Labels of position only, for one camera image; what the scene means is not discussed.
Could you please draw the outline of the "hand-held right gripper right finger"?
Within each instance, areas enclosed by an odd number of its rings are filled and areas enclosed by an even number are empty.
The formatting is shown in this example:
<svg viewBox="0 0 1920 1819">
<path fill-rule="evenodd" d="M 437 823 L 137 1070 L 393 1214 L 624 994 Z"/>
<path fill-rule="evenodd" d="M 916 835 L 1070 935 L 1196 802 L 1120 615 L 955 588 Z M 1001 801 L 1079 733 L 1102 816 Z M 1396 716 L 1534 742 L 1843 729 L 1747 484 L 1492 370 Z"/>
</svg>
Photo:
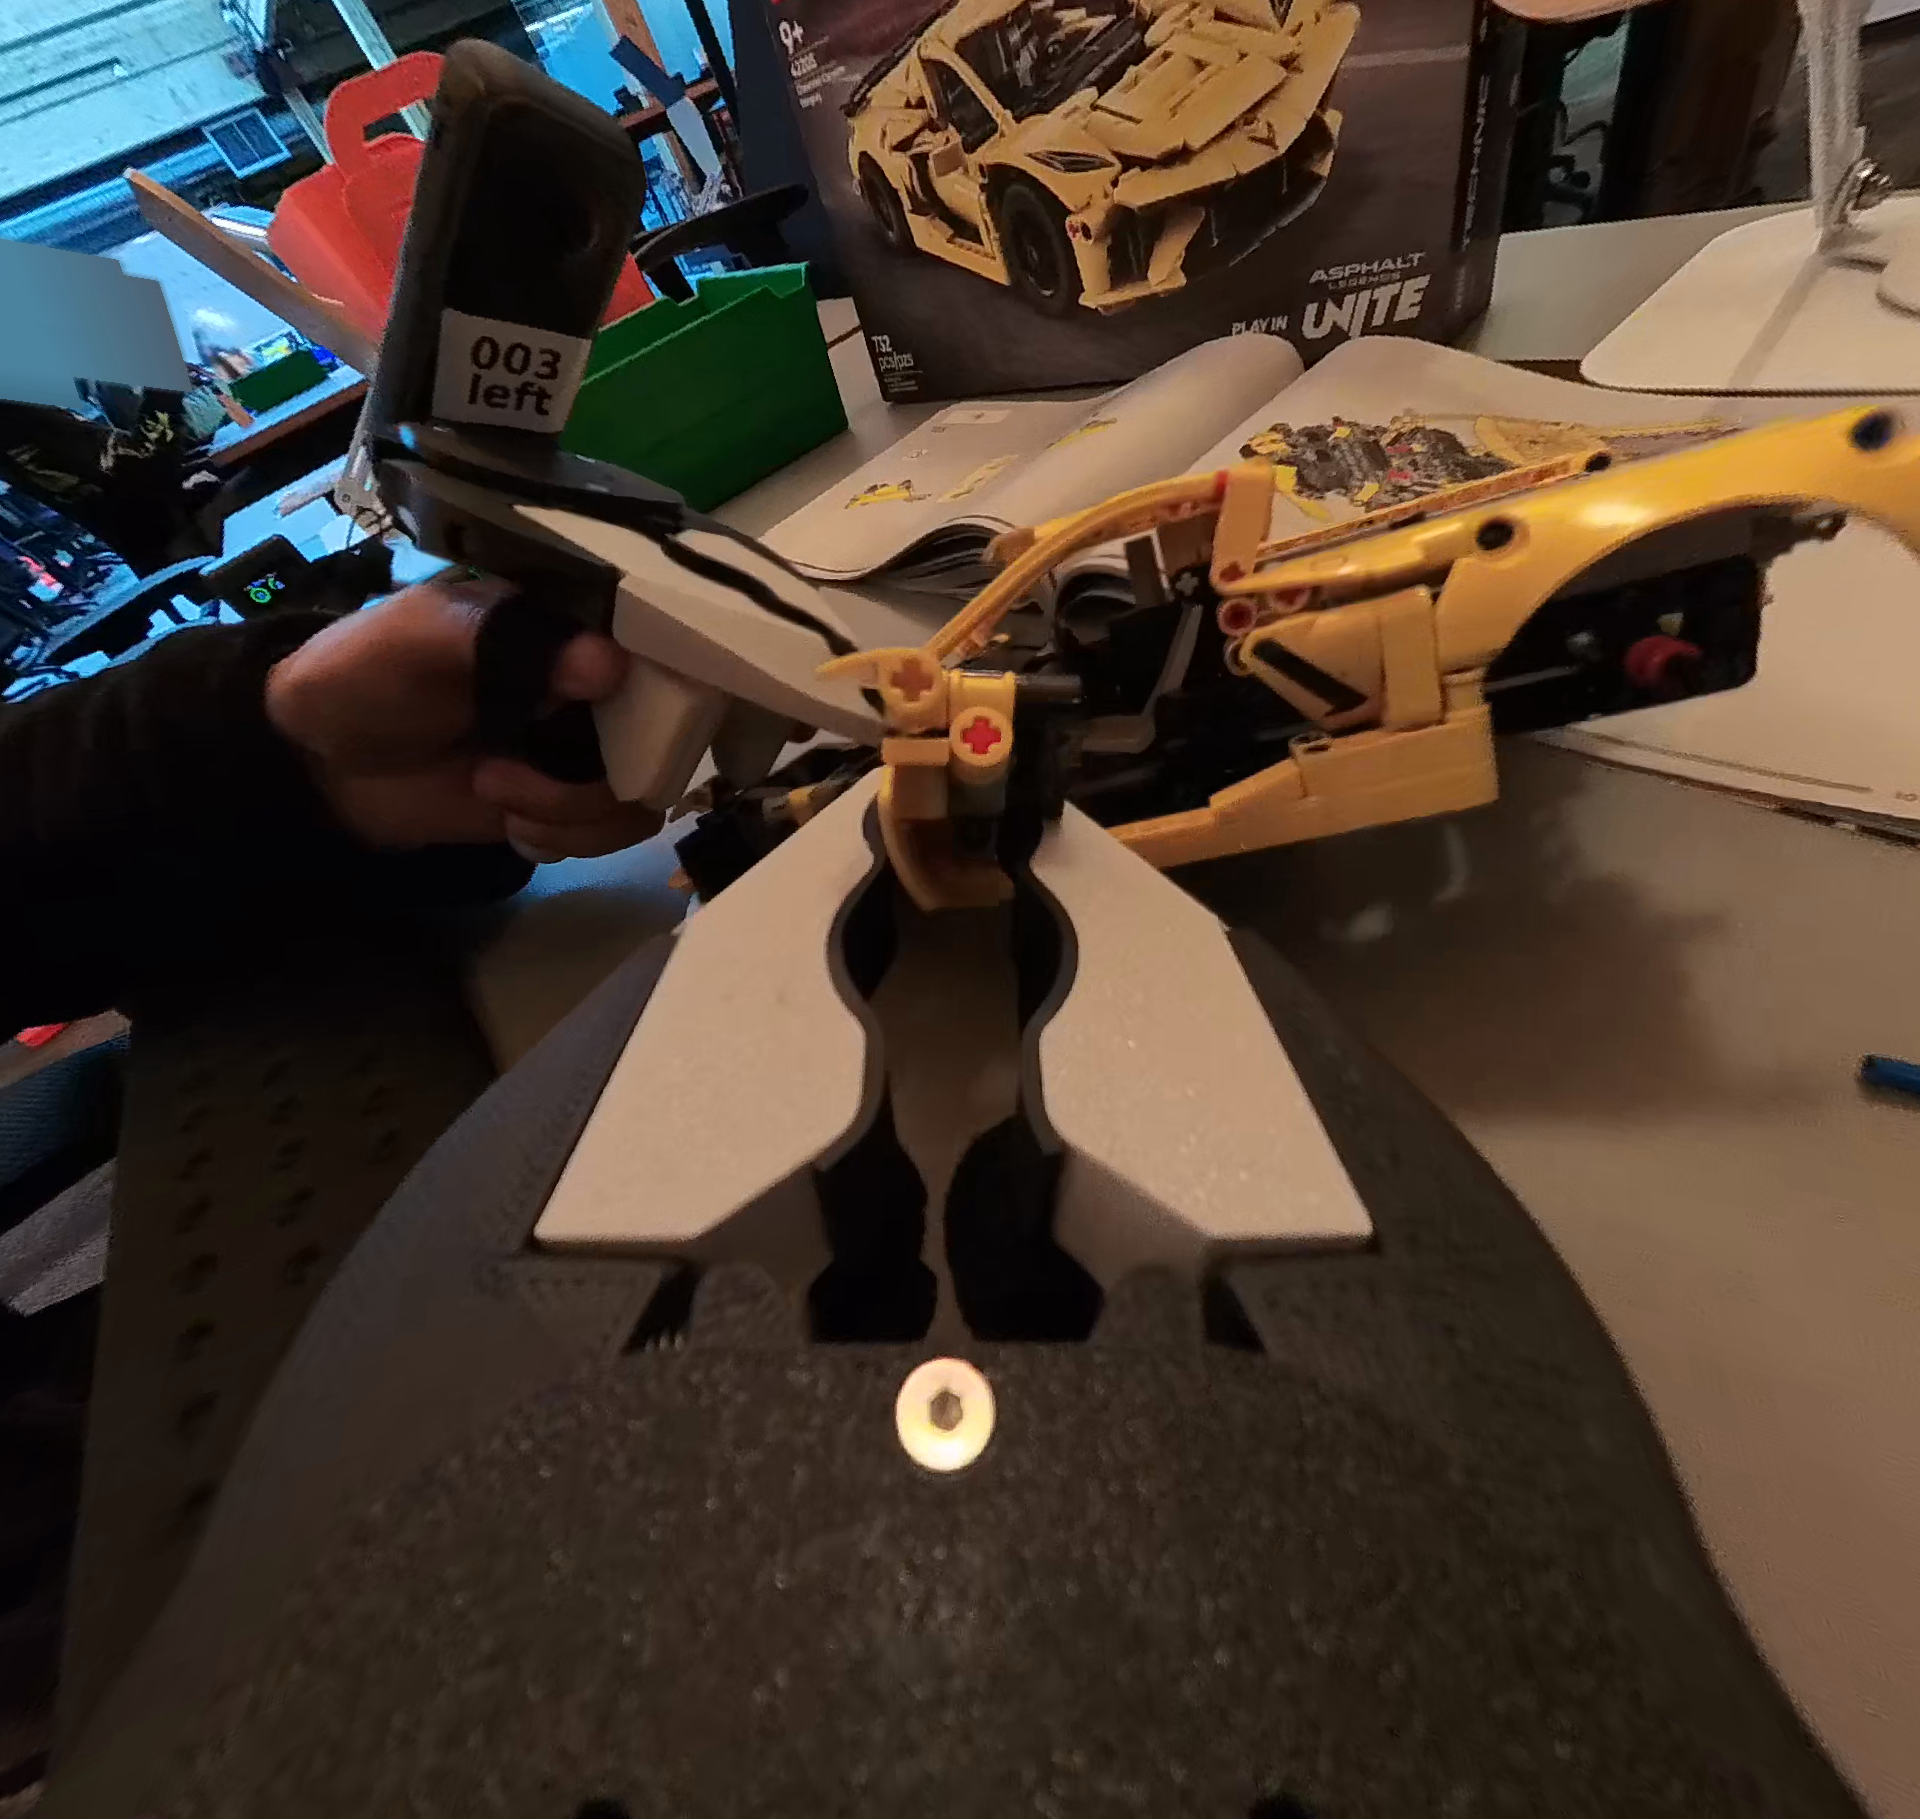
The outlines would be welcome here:
<svg viewBox="0 0 1920 1819">
<path fill-rule="evenodd" d="M 1356 1255 L 1374 1220 L 1229 926 L 1069 804 L 1016 879 L 1016 1339 L 1078 1342 L 1143 1272 Z"/>
</svg>

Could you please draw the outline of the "small yellow brick assembly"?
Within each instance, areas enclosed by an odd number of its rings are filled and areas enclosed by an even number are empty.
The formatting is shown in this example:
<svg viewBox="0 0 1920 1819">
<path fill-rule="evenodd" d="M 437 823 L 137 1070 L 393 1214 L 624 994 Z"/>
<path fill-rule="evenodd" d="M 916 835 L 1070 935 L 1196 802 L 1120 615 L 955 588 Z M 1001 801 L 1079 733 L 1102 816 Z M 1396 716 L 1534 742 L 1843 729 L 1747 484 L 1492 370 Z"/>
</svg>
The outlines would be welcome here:
<svg viewBox="0 0 1920 1819">
<path fill-rule="evenodd" d="M 851 682 L 876 706 L 876 831 L 902 895 L 926 915 L 1011 906 L 999 838 L 1029 738 L 1020 674 L 880 648 L 825 659 L 819 678 Z"/>
</svg>

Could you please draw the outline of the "person's left hand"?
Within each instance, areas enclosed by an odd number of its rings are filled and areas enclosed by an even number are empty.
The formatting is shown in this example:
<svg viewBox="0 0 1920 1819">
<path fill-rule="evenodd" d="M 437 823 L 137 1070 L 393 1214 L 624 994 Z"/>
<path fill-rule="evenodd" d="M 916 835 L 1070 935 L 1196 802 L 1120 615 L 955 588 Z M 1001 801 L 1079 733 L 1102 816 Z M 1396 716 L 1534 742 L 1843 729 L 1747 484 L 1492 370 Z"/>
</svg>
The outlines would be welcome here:
<svg viewBox="0 0 1920 1819">
<path fill-rule="evenodd" d="M 475 653 L 498 580 L 434 580 L 328 624 L 277 663 L 263 713 L 338 823 L 369 847 L 511 847 L 544 865 L 648 842 L 662 818 L 606 779 L 478 747 Z"/>
</svg>

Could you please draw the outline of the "green plastic bin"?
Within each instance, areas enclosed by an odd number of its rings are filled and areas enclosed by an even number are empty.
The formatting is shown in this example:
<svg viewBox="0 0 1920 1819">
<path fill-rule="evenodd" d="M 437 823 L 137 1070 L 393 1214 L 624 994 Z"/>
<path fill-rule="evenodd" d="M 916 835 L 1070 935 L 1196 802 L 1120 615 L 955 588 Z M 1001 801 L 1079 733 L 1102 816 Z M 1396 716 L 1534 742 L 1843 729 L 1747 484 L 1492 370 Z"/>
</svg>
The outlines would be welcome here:
<svg viewBox="0 0 1920 1819">
<path fill-rule="evenodd" d="M 563 448 L 717 511 L 848 426 L 802 263 L 717 270 L 593 345 Z"/>
</svg>

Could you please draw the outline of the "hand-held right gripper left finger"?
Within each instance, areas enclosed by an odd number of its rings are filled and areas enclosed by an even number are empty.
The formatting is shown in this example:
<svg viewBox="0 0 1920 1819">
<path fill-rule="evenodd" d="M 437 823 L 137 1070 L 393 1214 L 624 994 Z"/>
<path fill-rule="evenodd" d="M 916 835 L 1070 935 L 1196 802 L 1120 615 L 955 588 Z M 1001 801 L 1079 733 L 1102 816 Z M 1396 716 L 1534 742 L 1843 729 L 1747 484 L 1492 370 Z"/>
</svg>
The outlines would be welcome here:
<svg viewBox="0 0 1920 1819">
<path fill-rule="evenodd" d="M 900 944 L 876 778 L 688 915 L 532 1228 L 753 1264 L 816 1336 L 909 1336 L 909 1159 L 873 998 Z"/>
</svg>

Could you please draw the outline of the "yellow brick car model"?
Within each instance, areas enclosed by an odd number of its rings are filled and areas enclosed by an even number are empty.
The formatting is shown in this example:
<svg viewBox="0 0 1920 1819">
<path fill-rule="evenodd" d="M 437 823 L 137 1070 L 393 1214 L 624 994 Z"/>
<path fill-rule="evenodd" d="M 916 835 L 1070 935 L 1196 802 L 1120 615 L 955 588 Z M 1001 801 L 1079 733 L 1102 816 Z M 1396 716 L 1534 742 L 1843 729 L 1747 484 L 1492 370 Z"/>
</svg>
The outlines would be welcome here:
<svg viewBox="0 0 1920 1819">
<path fill-rule="evenodd" d="M 1886 406 L 1665 451 L 1552 455 L 1316 528 L 1245 458 L 998 536 L 928 644 L 1022 681 L 999 854 L 1085 811 L 1160 872 L 1499 799 L 1505 733 L 1745 686 L 1767 570 L 1849 522 L 1916 554 L 1916 426 Z M 677 884 L 712 901 L 880 778 L 879 751 L 712 782 Z"/>
</svg>

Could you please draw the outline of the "open instruction booklet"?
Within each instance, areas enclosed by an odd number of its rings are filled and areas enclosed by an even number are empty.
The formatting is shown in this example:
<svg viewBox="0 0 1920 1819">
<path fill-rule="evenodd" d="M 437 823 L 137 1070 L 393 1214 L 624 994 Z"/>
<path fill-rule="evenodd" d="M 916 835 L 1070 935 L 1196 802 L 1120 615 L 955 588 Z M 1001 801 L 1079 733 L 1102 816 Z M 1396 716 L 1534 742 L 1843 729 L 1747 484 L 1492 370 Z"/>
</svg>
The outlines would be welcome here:
<svg viewBox="0 0 1920 1819">
<path fill-rule="evenodd" d="M 1135 487 L 1274 460 L 1288 469 L 1279 525 L 1295 532 L 1585 431 L 1660 453 L 1803 416 L 1819 414 L 1603 391 L 1397 337 L 1343 343 L 1311 369 L 1277 342 L 1220 339 L 1089 402 L 947 406 L 764 539 L 822 586 L 944 600 L 934 634 L 994 575 L 998 536 Z M 1745 686 L 1520 733 L 1916 835 L 1916 605 L 1860 580 L 1851 529 L 1885 532 L 1849 522 L 1770 564 Z"/>
</svg>

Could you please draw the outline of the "red plastic bin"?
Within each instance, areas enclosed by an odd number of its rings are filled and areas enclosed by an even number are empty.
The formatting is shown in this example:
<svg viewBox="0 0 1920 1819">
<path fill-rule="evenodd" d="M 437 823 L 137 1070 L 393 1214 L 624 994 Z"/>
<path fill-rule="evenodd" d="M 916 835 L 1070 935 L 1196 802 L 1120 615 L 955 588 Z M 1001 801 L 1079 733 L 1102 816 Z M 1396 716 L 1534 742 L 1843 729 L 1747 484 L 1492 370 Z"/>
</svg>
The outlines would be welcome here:
<svg viewBox="0 0 1920 1819">
<path fill-rule="evenodd" d="M 268 225 L 268 246 L 291 276 L 370 342 L 388 317 L 424 148 L 417 133 L 370 127 L 431 101 L 440 75 L 440 55 L 411 52 L 341 81 L 324 105 L 326 166 L 297 181 Z"/>
</svg>

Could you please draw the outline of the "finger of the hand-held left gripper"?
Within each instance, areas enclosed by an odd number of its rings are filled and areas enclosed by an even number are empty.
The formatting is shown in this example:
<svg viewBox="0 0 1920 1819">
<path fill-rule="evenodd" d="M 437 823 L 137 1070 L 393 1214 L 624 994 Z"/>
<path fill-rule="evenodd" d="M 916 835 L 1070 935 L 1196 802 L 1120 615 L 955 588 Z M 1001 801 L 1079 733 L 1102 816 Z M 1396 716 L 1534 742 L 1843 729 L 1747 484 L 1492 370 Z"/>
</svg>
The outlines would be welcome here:
<svg viewBox="0 0 1920 1819">
<path fill-rule="evenodd" d="M 593 624 L 633 658 L 853 743 L 880 739 L 880 701 L 854 677 L 825 674 L 870 644 L 755 541 L 666 511 L 511 500 L 511 520 L 540 558 L 610 570 L 610 614 Z"/>
<path fill-rule="evenodd" d="M 825 678 L 825 664 L 931 638 L 931 617 L 909 603 L 811 582 L 732 529 L 685 525 L 685 544 L 711 570 L 734 575 L 727 585 L 702 585 L 688 623 L 685 677 L 734 697 L 854 700 L 853 678 Z"/>
</svg>

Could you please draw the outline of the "person's left forearm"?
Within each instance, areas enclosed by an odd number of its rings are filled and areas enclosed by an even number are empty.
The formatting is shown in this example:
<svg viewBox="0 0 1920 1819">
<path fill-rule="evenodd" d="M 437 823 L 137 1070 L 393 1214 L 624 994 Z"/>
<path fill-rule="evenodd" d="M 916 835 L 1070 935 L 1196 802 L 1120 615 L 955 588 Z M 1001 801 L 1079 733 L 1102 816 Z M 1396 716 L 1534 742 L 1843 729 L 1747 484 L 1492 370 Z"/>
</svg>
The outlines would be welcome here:
<svg viewBox="0 0 1920 1819">
<path fill-rule="evenodd" d="M 169 1002 L 393 887 L 268 719 L 268 677 L 320 628 L 191 627 L 4 706 L 6 1035 Z"/>
</svg>

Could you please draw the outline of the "black car set box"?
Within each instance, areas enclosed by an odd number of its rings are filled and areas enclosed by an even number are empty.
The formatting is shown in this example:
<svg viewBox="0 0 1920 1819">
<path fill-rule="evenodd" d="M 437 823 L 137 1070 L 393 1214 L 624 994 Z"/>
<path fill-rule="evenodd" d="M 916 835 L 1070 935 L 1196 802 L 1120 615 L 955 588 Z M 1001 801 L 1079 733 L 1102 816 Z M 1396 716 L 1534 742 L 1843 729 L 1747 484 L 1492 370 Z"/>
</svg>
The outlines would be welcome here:
<svg viewBox="0 0 1920 1819">
<path fill-rule="evenodd" d="M 1491 0 L 755 0 L 891 404 L 1308 365 L 1492 297 L 1520 25 Z"/>
</svg>

